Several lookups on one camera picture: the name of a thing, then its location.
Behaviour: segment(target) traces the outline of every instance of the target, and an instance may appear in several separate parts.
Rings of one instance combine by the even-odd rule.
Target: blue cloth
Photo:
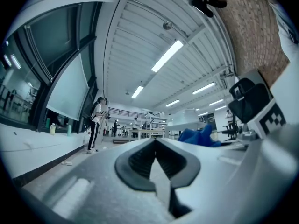
[[[185,142],[188,144],[201,145],[206,147],[219,147],[221,145],[220,141],[214,141],[211,139],[210,135],[212,133],[212,126],[206,125],[205,128],[200,131],[194,131],[191,129],[185,129],[178,141]]]

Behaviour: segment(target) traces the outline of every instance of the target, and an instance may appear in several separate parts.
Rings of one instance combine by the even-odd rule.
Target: railing
[[[164,112],[160,112],[158,114],[154,114],[154,116],[160,117],[160,118],[164,118],[165,117],[165,113]]]
[[[109,108],[108,113],[146,119],[146,114],[126,111],[126,110],[119,110],[119,109],[114,109],[114,108]]]

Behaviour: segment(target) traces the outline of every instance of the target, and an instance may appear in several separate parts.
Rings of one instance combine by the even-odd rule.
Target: chair
[[[228,135],[230,135],[230,139],[228,139],[228,140],[234,140],[235,139],[234,135],[237,134],[238,130],[239,130],[239,128],[237,126],[237,123],[235,121],[235,115],[234,114],[233,114],[233,124],[232,124],[232,126],[233,126],[233,128],[229,129],[228,128],[229,126],[227,125],[226,126],[227,130],[221,132],[222,134],[228,134]]]

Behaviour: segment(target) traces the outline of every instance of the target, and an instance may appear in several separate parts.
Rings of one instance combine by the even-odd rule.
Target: bottle
[[[71,135],[71,125],[68,125],[67,127],[67,136]]]
[[[55,129],[56,129],[55,124],[52,124],[51,127],[50,127],[50,134],[51,135],[55,135]]]
[[[47,118],[46,120],[46,128],[49,128],[50,127],[50,118]]]

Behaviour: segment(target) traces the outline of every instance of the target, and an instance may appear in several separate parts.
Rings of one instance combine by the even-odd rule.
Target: woman
[[[103,97],[99,97],[97,102],[93,104],[92,114],[91,114],[91,135],[88,143],[87,154],[92,154],[93,152],[97,152],[98,150],[94,148],[95,140],[98,136],[99,124],[104,121],[105,114],[101,113],[102,105],[106,104],[106,99]]]

